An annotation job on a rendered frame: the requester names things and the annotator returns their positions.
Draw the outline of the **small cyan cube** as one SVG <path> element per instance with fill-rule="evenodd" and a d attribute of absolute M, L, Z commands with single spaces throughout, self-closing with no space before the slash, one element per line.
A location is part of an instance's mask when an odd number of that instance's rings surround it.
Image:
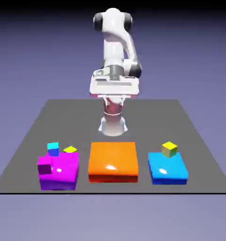
<path fill-rule="evenodd" d="M 59 143 L 47 143 L 47 151 L 49 156 L 58 156 L 59 155 Z"/>

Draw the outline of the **large magenta box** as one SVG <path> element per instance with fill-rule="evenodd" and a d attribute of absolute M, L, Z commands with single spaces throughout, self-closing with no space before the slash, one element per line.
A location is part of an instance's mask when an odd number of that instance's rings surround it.
<path fill-rule="evenodd" d="M 52 174 L 38 174 L 41 190 L 75 190 L 79 172 L 78 153 L 60 153 L 56 157 L 51 157 Z"/>

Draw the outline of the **small magenta cube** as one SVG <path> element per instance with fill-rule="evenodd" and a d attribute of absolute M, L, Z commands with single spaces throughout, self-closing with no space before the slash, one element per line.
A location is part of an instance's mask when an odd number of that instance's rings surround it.
<path fill-rule="evenodd" d="M 52 174 L 52 157 L 51 156 L 41 156 L 38 159 L 37 167 L 39 175 L 49 175 Z"/>

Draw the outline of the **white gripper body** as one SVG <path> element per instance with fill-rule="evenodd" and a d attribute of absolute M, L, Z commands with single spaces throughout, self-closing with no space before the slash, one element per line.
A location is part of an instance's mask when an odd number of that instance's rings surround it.
<path fill-rule="evenodd" d="M 122 77 L 119 80 L 110 80 L 110 76 L 92 76 L 89 92 L 92 95 L 138 95 L 139 80 L 135 77 Z"/>

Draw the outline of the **large blue box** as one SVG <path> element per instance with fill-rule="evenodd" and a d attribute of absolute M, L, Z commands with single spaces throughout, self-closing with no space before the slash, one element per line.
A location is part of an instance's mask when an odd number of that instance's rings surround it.
<path fill-rule="evenodd" d="M 186 185 L 188 171 L 180 153 L 166 157 L 162 153 L 148 153 L 148 167 L 153 185 Z"/>

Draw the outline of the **large orange box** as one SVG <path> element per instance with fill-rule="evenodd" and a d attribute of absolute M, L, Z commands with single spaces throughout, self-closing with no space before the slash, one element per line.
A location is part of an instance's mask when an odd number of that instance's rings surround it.
<path fill-rule="evenodd" d="M 134 142 L 93 142 L 89 155 L 90 183 L 136 183 L 138 161 Z"/>

